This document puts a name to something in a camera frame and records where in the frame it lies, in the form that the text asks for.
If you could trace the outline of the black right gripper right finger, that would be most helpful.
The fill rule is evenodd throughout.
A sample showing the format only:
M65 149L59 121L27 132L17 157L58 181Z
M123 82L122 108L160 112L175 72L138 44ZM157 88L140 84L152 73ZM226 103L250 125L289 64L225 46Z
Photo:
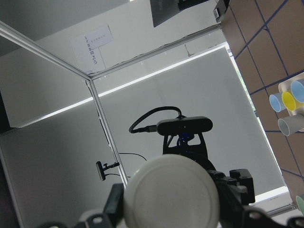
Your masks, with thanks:
M219 222L223 228L267 228L267 216L250 208L245 186L234 186L217 181L220 201Z

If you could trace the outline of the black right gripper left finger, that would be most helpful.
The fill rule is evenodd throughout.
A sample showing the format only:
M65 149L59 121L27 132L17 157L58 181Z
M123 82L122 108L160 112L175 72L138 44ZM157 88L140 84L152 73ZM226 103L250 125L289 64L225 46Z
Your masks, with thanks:
M112 186L103 212L87 216L79 221L82 228L115 228L123 219L124 185L116 183Z

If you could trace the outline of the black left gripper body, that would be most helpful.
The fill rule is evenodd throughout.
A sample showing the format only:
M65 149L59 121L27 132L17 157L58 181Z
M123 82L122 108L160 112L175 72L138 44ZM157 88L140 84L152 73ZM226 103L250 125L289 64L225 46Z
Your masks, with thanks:
M188 142L194 139L193 133L180 133L176 142L176 146L170 147L173 135L164 136L163 141L163 154L177 154L192 159L207 171L216 171L212 162L208 159L207 147L202 133L198 134L200 143L189 145ZM253 178L247 169L235 169L229 171L232 181L228 184L235 186L245 186L247 192L241 197L243 204L250 204L255 202L255 191Z

